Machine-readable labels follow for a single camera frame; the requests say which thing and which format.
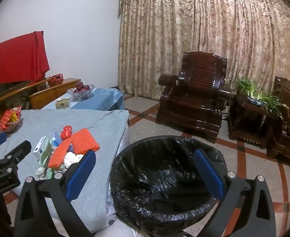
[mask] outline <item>black plastic bag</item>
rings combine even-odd
[[[194,166],[196,149],[203,149],[218,172],[227,173],[221,152],[193,138],[155,136],[126,147],[110,175],[119,217],[152,236],[179,236],[200,221],[216,200]]]

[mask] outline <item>green plant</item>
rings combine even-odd
[[[272,111],[281,116],[279,106],[283,106],[283,104],[271,93],[264,93],[249,77],[243,76],[242,78],[237,78],[233,83],[237,91],[245,92],[251,98],[263,102],[267,111]]]

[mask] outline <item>wooden armchair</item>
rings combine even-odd
[[[274,94],[288,108],[280,107],[282,119],[272,123],[272,137],[267,146],[267,156],[275,158],[278,154],[281,154],[290,159],[290,81],[276,76]]]
[[[157,123],[177,125],[206,133],[215,143],[222,114],[231,89],[224,85],[227,59],[212,53],[184,53],[179,76],[164,74],[159,85],[165,86],[160,97]]]

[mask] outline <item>apple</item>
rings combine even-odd
[[[83,82],[81,82],[81,81],[77,82],[77,84],[76,84],[77,90],[80,90],[83,87],[84,87],[84,83]]]

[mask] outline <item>white wall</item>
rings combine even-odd
[[[44,31],[51,70],[97,87],[117,85],[119,0],[3,0],[0,42]]]

